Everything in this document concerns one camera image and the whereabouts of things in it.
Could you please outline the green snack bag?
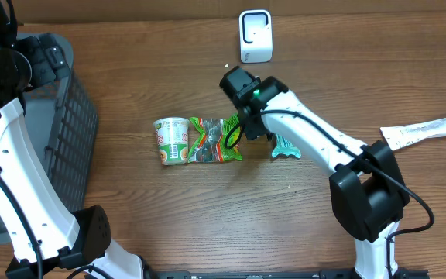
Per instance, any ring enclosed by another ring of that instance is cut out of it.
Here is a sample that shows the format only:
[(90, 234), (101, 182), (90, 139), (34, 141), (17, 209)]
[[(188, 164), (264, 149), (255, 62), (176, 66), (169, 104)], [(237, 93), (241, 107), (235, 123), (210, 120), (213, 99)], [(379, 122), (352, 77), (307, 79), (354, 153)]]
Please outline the green snack bag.
[(230, 130), (239, 124), (237, 114), (228, 119), (202, 119), (191, 117), (190, 122), (199, 132), (199, 137), (189, 151), (190, 163), (222, 163), (242, 160), (238, 145), (227, 149), (224, 141)]

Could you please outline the teal snack packet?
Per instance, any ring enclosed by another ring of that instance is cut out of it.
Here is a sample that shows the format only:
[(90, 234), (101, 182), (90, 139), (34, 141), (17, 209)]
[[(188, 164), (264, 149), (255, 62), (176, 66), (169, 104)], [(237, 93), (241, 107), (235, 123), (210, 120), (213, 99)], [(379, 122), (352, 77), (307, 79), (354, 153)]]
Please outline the teal snack packet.
[(276, 145), (272, 151), (272, 158), (277, 157), (295, 157), (301, 158), (300, 150), (295, 147), (289, 140), (280, 135), (275, 135)]

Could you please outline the instant noodle cup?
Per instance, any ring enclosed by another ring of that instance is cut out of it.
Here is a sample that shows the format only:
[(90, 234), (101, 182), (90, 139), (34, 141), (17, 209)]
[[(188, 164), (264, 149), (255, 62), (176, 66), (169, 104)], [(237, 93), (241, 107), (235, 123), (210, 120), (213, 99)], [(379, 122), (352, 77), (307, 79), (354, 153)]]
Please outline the instant noodle cup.
[(162, 165), (187, 163), (189, 120), (180, 117), (158, 119), (153, 127)]

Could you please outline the white conditioner tube gold cap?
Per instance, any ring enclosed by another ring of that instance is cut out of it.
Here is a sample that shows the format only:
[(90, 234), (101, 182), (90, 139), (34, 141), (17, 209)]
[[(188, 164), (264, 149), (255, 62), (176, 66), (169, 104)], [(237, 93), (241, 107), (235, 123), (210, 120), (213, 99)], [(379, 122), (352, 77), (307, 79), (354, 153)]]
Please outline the white conditioner tube gold cap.
[(446, 118), (405, 126), (381, 127), (380, 132), (391, 150), (400, 150), (422, 140), (446, 137)]

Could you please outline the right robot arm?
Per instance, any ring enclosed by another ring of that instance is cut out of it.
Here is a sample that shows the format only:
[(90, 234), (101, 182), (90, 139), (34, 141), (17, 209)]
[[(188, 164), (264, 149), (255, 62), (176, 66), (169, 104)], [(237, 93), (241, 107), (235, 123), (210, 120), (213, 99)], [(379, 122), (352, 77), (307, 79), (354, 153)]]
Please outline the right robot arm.
[(261, 80), (234, 67), (219, 86), (238, 111), (242, 136), (282, 136), (327, 174), (334, 216), (355, 240), (355, 277), (394, 277), (393, 234), (409, 195), (389, 146), (337, 130), (274, 77)]

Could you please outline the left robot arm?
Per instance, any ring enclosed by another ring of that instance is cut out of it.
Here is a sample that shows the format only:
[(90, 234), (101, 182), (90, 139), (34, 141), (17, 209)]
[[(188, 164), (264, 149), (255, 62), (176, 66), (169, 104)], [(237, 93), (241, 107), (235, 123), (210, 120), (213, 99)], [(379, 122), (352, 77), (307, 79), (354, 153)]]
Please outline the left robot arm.
[(14, 254), (5, 274), (42, 278), (61, 268), (96, 278), (146, 278), (142, 258), (112, 239), (102, 207), (65, 207), (29, 138), (24, 93), (70, 73), (53, 35), (19, 38), (13, 4), (0, 2), (0, 217)]

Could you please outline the white barcode scanner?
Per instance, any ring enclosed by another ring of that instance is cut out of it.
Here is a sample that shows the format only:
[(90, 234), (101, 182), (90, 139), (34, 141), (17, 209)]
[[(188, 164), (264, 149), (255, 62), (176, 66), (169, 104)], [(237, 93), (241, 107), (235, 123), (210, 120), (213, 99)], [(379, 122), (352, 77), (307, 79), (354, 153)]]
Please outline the white barcode scanner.
[(243, 11), (238, 25), (241, 62), (257, 64), (271, 61), (273, 30), (269, 12), (265, 9)]

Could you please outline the grey plastic shopping basket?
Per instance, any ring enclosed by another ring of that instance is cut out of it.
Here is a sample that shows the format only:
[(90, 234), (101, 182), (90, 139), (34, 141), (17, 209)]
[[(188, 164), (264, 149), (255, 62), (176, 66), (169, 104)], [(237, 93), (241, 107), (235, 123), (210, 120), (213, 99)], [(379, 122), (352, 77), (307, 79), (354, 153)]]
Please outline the grey plastic shopping basket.
[(69, 41), (51, 33), (70, 74), (18, 94), (33, 149), (57, 196), (69, 212), (81, 210), (98, 131), (93, 101), (74, 71)]

